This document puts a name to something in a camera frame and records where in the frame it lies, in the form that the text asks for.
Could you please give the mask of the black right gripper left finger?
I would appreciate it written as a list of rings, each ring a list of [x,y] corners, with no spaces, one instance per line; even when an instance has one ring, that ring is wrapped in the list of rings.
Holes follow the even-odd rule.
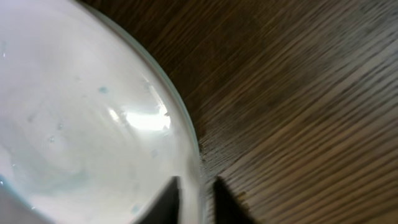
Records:
[[[178,224],[179,213],[180,178],[173,176],[136,224]]]

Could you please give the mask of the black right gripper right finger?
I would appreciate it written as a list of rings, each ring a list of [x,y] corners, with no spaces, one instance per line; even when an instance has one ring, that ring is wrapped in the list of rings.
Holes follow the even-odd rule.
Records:
[[[255,220],[240,206],[220,176],[213,183],[213,191],[216,224],[255,224]]]

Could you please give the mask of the white plate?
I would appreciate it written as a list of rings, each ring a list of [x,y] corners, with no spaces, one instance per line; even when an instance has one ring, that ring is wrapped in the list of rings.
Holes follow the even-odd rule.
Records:
[[[78,1],[1,2],[1,222],[136,223],[173,176],[205,223],[198,141],[148,51]]]

